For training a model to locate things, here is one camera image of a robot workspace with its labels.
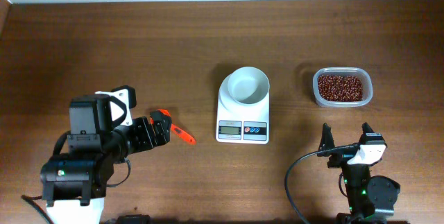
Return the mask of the clear plastic container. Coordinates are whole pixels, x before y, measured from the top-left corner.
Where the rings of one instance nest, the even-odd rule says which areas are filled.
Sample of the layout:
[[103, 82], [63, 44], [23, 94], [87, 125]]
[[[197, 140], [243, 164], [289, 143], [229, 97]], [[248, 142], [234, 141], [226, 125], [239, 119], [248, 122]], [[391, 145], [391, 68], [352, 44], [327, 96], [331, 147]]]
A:
[[312, 80], [316, 103], [321, 107], [361, 107], [373, 98], [369, 74], [357, 67], [328, 67]]

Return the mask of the white round bowl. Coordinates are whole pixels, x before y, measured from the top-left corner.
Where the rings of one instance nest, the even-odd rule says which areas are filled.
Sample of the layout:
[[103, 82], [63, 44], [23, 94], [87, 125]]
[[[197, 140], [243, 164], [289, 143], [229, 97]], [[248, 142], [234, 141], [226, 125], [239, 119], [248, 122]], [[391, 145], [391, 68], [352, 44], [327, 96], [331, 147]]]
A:
[[236, 102], [243, 105], [255, 105], [262, 102], [269, 94], [268, 76], [256, 67], [242, 67], [235, 70], [228, 78], [228, 93]]

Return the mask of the red beans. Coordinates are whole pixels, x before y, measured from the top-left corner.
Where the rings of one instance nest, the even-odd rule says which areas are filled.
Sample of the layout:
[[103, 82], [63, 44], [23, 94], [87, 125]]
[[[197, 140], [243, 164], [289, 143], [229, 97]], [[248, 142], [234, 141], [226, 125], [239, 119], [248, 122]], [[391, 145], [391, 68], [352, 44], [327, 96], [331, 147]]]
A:
[[363, 99], [363, 85], [357, 76], [322, 75], [317, 79], [319, 94], [326, 101], [357, 102]]

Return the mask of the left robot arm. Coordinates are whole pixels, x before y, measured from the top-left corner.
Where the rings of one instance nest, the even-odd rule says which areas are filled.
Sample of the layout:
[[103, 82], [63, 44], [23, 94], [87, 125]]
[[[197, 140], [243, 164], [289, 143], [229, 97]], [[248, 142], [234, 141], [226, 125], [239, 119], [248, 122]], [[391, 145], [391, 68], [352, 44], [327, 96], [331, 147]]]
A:
[[114, 165], [129, 164], [129, 155], [170, 140], [171, 117], [159, 110], [124, 125], [133, 105], [107, 94], [73, 98], [70, 129], [40, 171], [42, 194], [22, 195], [22, 200], [47, 223], [99, 223]]

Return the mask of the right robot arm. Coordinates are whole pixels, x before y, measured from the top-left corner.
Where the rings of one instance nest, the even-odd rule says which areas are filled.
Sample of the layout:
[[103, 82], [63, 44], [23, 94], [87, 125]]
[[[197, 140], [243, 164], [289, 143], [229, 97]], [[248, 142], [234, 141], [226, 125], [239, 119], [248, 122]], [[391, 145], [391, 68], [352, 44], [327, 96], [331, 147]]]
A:
[[400, 184], [382, 176], [370, 174], [370, 168], [382, 161], [387, 144], [368, 123], [362, 124], [362, 135], [357, 143], [336, 146], [331, 128], [323, 124], [318, 150], [320, 157], [328, 157], [327, 167], [341, 169], [344, 187], [341, 193], [348, 199], [349, 213], [339, 213], [336, 223], [386, 223], [394, 215], [394, 204], [400, 193]]

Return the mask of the orange measuring scoop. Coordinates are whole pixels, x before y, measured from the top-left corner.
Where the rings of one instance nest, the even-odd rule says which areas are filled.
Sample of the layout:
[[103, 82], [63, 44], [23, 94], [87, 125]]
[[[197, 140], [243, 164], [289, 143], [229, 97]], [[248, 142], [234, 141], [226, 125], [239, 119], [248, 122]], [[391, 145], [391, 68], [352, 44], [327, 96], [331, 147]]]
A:
[[[171, 115], [168, 110], [165, 109], [158, 109], [161, 113], [171, 118]], [[177, 135], [179, 138], [181, 138], [183, 141], [187, 142], [188, 144], [195, 145], [196, 140], [194, 137], [192, 137], [188, 132], [184, 131], [182, 128], [176, 126], [174, 123], [171, 124], [171, 131]]]

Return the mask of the white digital kitchen scale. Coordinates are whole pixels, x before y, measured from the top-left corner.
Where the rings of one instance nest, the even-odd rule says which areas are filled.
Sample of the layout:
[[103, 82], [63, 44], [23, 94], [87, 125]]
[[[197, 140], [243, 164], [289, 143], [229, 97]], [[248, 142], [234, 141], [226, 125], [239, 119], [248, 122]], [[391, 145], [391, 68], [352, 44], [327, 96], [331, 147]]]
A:
[[222, 143], [267, 144], [270, 140], [269, 94], [260, 103], [236, 103], [228, 93], [228, 78], [219, 89], [216, 140]]

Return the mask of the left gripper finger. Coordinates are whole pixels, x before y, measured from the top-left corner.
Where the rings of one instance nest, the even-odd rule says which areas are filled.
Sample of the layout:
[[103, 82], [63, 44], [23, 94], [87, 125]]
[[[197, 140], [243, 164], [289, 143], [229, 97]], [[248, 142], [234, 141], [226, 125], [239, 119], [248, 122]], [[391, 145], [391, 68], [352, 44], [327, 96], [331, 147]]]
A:
[[170, 114], [166, 110], [155, 110], [150, 112], [150, 124], [160, 122], [163, 126], [170, 127], [172, 119]]
[[171, 123], [168, 121], [155, 121], [153, 123], [155, 140], [157, 145], [165, 145], [170, 142]]

